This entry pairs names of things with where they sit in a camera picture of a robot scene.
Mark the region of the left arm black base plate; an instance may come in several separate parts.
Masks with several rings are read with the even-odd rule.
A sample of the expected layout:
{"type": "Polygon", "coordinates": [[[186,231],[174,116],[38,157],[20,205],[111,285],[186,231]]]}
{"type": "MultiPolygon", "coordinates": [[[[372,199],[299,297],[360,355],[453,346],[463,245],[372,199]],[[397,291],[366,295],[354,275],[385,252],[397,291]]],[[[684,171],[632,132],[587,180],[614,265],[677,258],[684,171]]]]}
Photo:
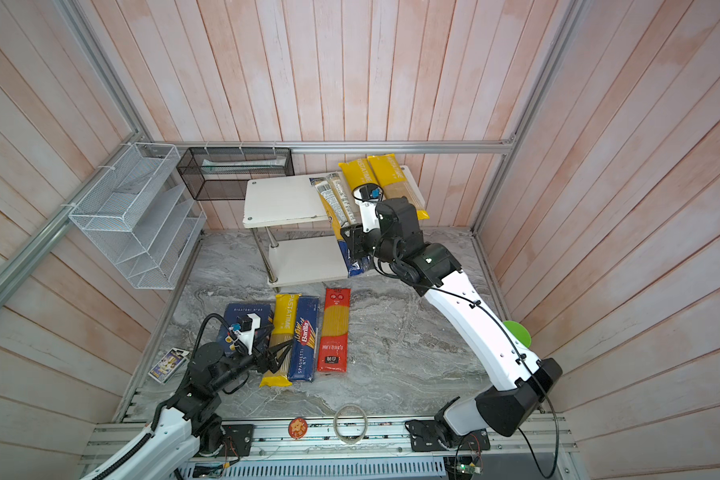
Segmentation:
{"type": "Polygon", "coordinates": [[[201,452],[230,464],[237,463],[250,455],[254,428],[252,423],[225,424],[218,414],[213,414],[202,436],[201,452]]]}

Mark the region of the red spaghetti bag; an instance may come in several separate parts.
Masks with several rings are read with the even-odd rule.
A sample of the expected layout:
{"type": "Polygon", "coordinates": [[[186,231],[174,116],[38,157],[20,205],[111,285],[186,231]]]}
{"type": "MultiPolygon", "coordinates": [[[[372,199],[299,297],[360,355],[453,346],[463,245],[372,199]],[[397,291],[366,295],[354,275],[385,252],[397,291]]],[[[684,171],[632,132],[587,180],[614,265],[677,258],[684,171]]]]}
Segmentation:
{"type": "Polygon", "coordinates": [[[350,298],[349,288],[326,289],[318,353],[319,372],[344,373],[347,370],[350,298]]]}

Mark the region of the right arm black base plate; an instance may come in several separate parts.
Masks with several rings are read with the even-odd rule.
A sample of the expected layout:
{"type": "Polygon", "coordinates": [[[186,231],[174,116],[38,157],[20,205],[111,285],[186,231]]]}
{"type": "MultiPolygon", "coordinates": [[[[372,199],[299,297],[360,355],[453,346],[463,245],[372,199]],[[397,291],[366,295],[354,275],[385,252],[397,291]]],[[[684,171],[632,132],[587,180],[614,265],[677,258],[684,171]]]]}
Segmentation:
{"type": "Polygon", "coordinates": [[[469,448],[481,453],[491,449],[486,430],[476,430],[469,435],[459,436],[446,424],[445,410],[459,397],[446,403],[431,420],[411,419],[404,422],[409,434],[410,446],[414,452],[439,452],[469,448]]]}

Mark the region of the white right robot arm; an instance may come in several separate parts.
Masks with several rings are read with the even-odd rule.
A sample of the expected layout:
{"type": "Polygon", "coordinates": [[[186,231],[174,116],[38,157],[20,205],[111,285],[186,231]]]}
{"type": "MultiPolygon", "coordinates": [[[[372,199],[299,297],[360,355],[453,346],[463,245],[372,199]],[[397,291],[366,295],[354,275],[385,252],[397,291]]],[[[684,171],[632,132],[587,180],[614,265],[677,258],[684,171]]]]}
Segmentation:
{"type": "Polygon", "coordinates": [[[351,256],[369,257],[380,274],[412,287],[446,317],[487,372],[489,387],[447,404],[437,422],[457,437],[481,428],[512,436],[547,400],[561,366],[526,347],[483,302],[455,256],[425,240],[406,198],[355,202],[362,222],[341,231],[351,256]]]}

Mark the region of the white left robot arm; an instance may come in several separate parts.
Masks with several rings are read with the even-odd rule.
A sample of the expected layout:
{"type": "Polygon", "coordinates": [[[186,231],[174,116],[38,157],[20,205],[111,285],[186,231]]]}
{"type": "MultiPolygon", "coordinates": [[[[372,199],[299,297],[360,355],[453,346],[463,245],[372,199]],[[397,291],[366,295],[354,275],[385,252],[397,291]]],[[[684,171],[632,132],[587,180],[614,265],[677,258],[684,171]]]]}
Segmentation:
{"type": "Polygon", "coordinates": [[[225,355],[214,342],[199,347],[179,388],[156,407],[142,432],[87,475],[89,479],[166,479],[201,451],[221,448],[224,430],[216,414],[219,393],[251,369],[277,371],[291,349],[256,343],[249,354],[225,355]]]}

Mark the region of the clear blue spaghetti bag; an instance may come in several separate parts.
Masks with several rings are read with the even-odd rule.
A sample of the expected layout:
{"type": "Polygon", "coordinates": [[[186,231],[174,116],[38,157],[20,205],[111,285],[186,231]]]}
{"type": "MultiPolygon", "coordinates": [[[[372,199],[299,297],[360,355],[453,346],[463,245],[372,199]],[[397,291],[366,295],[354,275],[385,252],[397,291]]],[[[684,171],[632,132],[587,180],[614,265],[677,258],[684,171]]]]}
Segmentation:
{"type": "Polygon", "coordinates": [[[353,259],[347,237],[342,233],[344,229],[361,225],[359,207],[350,200],[343,177],[337,172],[328,173],[321,177],[311,177],[310,184],[321,197],[321,203],[330,219],[331,228],[347,267],[348,276],[365,273],[370,267],[369,259],[367,257],[353,259]]]}

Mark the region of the blue Barilla spaghetti box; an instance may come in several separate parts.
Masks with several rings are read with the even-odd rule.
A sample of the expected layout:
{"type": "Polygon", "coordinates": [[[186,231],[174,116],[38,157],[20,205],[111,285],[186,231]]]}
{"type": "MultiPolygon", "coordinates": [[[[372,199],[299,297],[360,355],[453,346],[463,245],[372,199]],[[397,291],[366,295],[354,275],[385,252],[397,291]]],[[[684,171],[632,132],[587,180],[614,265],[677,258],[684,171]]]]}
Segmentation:
{"type": "Polygon", "coordinates": [[[314,296],[301,296],[295,318],[294,339],[288,370],[291,382],[312,382],[316,371],[318,346],[318,310],[320,300],[314,296]]]}

